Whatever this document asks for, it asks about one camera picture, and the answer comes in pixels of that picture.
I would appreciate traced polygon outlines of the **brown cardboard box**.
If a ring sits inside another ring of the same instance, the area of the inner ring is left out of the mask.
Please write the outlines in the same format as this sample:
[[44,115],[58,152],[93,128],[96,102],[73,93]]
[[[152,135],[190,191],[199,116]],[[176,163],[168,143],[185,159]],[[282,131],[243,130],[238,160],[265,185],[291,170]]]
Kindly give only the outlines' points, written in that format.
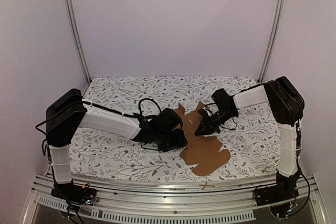
[[207,176],[223,165],[231,158],[230,151],[223,148],[222,142],[215,136],[196,136],[195,131],[201,123],[202,116],[198,110],[204,104],[199,102],[196,109],[185,113],[185,108],[179,104],[174,111],[181,117],[183,132],[187,140],[186,147],[180,153],[180,158],[191,167],[197,176]]

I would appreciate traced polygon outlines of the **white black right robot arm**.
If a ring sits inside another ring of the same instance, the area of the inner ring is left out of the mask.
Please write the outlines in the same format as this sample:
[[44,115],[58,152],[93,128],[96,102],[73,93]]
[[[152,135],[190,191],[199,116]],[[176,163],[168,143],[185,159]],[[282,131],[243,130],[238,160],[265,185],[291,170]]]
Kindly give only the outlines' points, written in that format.
[[284,200],[295,188],[301,169],[298,158],[301,152],[301,119],[305,102],[299,92],[285,77],[277,78],[229,95],[224,89],[212,94],[218,110],[209,115],[204,109],[198,112],[202,120],[195,131],[196,136],[220,132],[227,120],[237,117],[238,111],[248,106],[268,103],[280,131],[280,164],[271,196],[276,201]]

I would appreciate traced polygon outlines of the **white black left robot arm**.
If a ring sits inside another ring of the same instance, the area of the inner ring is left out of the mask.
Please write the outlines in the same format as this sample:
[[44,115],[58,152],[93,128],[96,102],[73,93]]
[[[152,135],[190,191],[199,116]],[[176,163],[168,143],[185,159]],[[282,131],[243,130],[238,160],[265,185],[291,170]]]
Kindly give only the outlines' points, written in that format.
[[187,145],[182,119],[172,109],[160,110],[157,115],[125,114],[85,100],[78,89],[69,90],[47,108],[44,124],[57,190],[67,200],[78,195],[77,186],[72,184],[69,150],[78,128],[113,133],[142,144],[154,143],[158,152]]

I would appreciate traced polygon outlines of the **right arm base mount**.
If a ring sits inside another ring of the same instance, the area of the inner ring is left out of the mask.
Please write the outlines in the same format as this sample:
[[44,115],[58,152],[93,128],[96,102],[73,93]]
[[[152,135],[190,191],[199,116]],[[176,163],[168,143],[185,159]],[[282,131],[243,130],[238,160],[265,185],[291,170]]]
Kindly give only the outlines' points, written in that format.
[[296,185],[290,189],[281,186],[259,185],[253,190],[257,206],[268,205],[270,213],[278,219],[287,218],[298,206],[299,192]]

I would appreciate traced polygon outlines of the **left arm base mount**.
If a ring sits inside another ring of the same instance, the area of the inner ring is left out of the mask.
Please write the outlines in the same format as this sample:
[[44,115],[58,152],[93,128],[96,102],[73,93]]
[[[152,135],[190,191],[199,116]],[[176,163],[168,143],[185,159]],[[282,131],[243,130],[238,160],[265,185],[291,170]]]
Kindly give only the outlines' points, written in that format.
[[65,184],[54,181],[51,195],[75,205],[92,205],[96,202],[97,190],[89,183],[79,186],[73,181]]

